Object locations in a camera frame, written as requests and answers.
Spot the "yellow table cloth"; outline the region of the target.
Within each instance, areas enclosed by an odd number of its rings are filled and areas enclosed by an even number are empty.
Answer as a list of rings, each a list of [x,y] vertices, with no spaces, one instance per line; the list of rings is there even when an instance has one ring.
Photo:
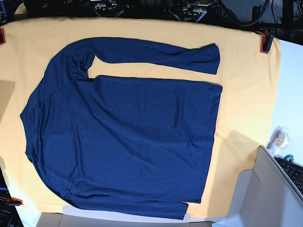
[[[3,26],[0,48],[0,166],[10,194],[23,201],[22,218],[38,212],[61,213],[65,202],[41,181],[25,154],[20,114],[62,48],[89,37],[126,37],[188,49],[216,44],[220,66],[207,75],[151,64],[107,64],[95,60],[89,76],[110,75],[207,81],[223,87],[209,174],[200,204],[191,203],[193,218],[227,215],[240,172],[254,166],[257,150],[267,143],[281,61],[275,39],[260,52],[261,35],[189,22],[126,18],[34,18]]]

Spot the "green tape roll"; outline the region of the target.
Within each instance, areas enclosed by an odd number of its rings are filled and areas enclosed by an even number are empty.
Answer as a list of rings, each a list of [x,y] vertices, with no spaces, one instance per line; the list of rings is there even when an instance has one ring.
[[[286,156],[284,157],[284,160],[293,163],[293,162],[294,162],[294,156],[291,155],[291,154],[286,155]]]

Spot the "red clamp top left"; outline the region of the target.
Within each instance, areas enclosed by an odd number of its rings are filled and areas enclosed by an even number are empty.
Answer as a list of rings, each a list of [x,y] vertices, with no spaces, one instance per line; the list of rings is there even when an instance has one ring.
[[[0,45],[5,44],[5,35],[4,35],[4,30],[0,28]]]

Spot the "clear tape dispenser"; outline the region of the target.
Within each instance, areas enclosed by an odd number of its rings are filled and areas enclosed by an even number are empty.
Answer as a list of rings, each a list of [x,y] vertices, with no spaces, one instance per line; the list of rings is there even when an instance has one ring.
[[[284,130],[282,126],[277,126],[272,135],[270,136],[270,140],[266,146],[267,150],[274,152],[277,148],[286,149],[289,145],[289,135]]]

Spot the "red clamp top right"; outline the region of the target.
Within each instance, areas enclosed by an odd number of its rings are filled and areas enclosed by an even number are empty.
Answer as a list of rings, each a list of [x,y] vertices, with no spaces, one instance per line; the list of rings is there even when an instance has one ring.
[[[272,28],[267,28],[264,31],[264,35],[262,36],[261,40],[261,47],[260,47],[260,52],[264,54],[268,54],[270,51],[272,42],[275,38],[275,29]]]

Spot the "red clamp bottom left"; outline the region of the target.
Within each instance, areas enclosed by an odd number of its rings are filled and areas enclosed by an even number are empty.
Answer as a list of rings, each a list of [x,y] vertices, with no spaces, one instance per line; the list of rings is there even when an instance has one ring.
[[[7,206],[20,206],[23,205],[23,201],[16,198],[6,198],[5,205]]]

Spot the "black keyboard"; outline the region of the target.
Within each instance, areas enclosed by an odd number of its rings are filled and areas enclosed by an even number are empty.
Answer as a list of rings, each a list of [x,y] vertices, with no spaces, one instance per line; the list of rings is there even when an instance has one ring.
[[[275,164],[286,185],[303,200],[303,167],[281,157],[274,157]]]

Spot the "red clamp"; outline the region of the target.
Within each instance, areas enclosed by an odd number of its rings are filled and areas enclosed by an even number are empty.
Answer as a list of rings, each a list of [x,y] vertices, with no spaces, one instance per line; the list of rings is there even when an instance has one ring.
[[[5,44],[5,35],[4,35],[4,30],[0,28],[0,45]]]
[[[262,36],[261,40],[261,47],[260,47],[260,52],[264,54],[268,54],[270,51],[272,42],[275,38],[275,29],[272,28],[267,28],[264,31],[264,35]]]
[[[6,198],[5,205],[7,206],[20,206],[23,205],[23,201],[16,198]]]

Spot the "dark blue long-sleeve shirt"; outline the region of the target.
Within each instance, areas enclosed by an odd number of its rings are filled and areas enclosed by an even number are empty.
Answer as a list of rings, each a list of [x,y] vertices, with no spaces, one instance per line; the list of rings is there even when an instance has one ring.
[[[88,77],[95,58],[216,74],[215,44],[187,49],[95,37],[64,47],[20,115],[26,155],[70,205],[183,219],[200,203],[222,87],[180,79]]]

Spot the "cardboard box right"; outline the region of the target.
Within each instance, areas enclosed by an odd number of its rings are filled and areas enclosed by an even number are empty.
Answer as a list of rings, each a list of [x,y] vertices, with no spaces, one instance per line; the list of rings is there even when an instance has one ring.
[[[226,217],[227,227],[301,227],[303,196],[266,148],[242,171]]]

